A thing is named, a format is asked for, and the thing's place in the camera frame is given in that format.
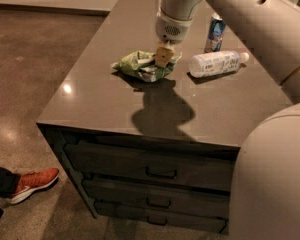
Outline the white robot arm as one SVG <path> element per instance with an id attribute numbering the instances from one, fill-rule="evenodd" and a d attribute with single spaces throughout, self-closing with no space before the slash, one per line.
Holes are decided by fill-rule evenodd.
<path id="1" fill-rule="evenodd" d="M 236 119 L 270 117 L 243 142 L 233 171 L 230 240 L 300 240 L 300 7 L 289 0 L 161 0 L 157 36 L 185 39 L 205 1 L 241 40 L 255 64 L 231 98 L 246 97 Z"/>

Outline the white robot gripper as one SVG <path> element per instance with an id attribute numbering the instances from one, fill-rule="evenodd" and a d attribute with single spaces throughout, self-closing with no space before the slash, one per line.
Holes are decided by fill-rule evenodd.
<path id="1" fill-rule="evenodd" d="M 174 56 L 172 44 L 181 43 L 187 36 L 192 20 L 181 21 L 168 17 L 161 10 L 156 15 L 155 30 L 159 42 L 155 54 L 155 65 L 165 67 Z"/>

